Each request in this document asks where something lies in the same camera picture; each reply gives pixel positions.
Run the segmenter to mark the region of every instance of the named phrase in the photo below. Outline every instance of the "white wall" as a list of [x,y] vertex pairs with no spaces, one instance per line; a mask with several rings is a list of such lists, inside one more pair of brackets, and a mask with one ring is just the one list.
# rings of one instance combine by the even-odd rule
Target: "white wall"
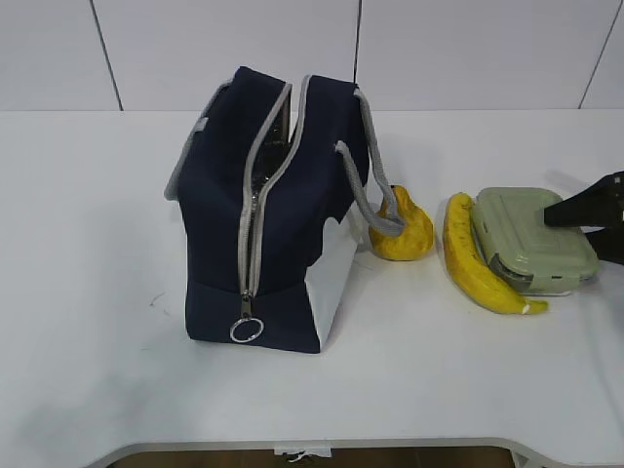
[[364,0],[377,109],[576,108],[620,0]]
[[[575,108],[621,3],[363,0],[358,81],[374,109]],[[95,5],[128,110],[199,109],[239,64],[353,74],[358,0]],[[583,106],[624,107],[624,13]],[[0,0],[0,110],[117,108],[89,0]]]
[[583,108],[624,108],[624,11],[620,10]]
[[200,109],[240,64],[351,80],[357,0],[97,0],[125,109]]
[[0,1],[0,110],[117,108],[87,0]]

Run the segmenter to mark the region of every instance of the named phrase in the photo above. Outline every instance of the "metal ring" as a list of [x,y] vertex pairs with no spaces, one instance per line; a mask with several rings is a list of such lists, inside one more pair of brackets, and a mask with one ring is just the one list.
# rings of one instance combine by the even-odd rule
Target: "metal ring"
[[[243,325],[246,322],[256,322],[259,328],[257,329],[257,332],[255,332],[251,336],[245,339],[239,339],[234,335],[234,332],[240,325]],[[264,322],[262,322],[260,319],[257,319],[256,317],[243,317],[242,319],[234,322],[232,327],[230,327],[230,338],[232,338],[232,341],[234,341],[235,343],[249,343],[250,341],[254,341],[256,338],[258,338],[262,334],[262,332],[264,332]]]

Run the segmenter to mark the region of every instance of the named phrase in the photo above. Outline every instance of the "zipper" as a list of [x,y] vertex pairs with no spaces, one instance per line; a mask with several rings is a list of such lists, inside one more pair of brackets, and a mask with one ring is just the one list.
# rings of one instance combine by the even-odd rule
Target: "zipper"
[[[256,156],[264,144],[269,131],[279,117],[279,112],[285,108],[284,103],[290,96],[292,85],[285,84],[282,92],[269,111],[258,135],[253,141],[252,148],[245,163],[245,174],[243,177],[243,210],[239,226],[238,245],[238,270],[241,290],[241,320],[250,319],[254,315],[254,296],[257,288],[253,289],[252,284],[256,283],[253,278],[255,256],[255,231],[257,223],[258,200],[262,189],[269,180],[254,180],[254,163]],[[286,112],[290,116],[290,110],[286,106]]]
[[[279,167],[270,176],[264,177],[259,183],[254,184],[254,163],[256,156],[264,143],[271,126],[276,122],[278,113],[284,109],[284,102],[289,97],[292,86],[287,84],[273,104],[260,132],[253,142],[250,154],[245,165],[245,175],[243,178],[243,210],[239,227],[239,280],[241,289],[241,319],[236,322],[230,330],[230,336],[237,342],[248,342],[256,339],[261,331],[253,335],[252,339],[241,341],[234,338],[235,328],[245,321],[256,321],[263,329],[261,321],[254,317],[254,298],[257,294],[260,276],[262,230],[264,226],[264,206],[269,191],[277,183],[280,177],[288,168],[294,153],[298,149],[303,133],[304,107],[307,95],[309,77],[306,77],[301,87],[299,99],[299,116],[294,130],[291,148]],[[288,139],[288,125],[286,126],[286,139]]]

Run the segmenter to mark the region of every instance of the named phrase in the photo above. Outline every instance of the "green lunch box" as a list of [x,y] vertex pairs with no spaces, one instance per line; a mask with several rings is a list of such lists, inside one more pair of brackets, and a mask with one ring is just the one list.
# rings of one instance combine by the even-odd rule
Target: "green lunch box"
[[484,261],[522,294],[561,294],[598,271],[598,257],[579,228],[544,224],[544,208],[562,198],[543,188],[485,188],[472,209]]

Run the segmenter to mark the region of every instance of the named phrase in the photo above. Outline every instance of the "insulated bag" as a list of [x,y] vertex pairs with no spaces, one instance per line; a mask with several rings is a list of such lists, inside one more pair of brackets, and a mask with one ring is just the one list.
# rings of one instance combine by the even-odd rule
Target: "insulated bag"
[[[357,85],[306,77],[289,140],[291,88],[241,67],[201,113],[165,190],[187,235],[192,339],[320,352],[362,218],[403,231]],[[366,199],[370,161],[386,218]]]

